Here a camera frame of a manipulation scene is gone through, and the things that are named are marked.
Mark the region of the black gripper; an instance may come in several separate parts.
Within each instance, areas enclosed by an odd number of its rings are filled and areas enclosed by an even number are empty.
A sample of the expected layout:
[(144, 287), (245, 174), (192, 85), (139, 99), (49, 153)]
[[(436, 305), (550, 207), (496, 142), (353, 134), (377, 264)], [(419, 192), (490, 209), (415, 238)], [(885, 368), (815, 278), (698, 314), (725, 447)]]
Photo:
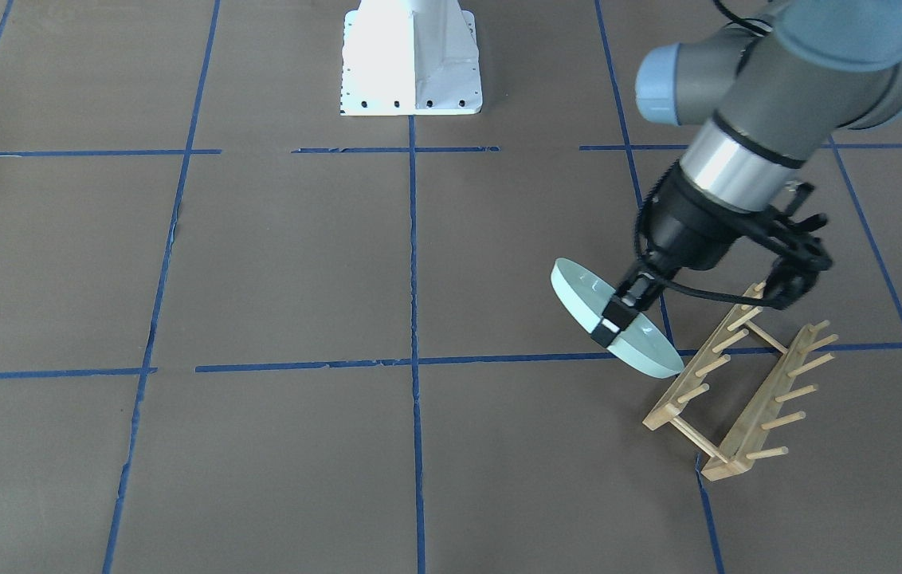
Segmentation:
[(590, 338), (608, 348), (666, 289), (688, 297), (723, 297), (724, 292), (688, 287), (674, 277), (681, 269), (713, 269), (736, 240), (746, 237), (739, 225), (745, 214), (750, 212), (709, 199), (680, 164), (670, 164), (637, 215), (633, 275), (610, 295)]

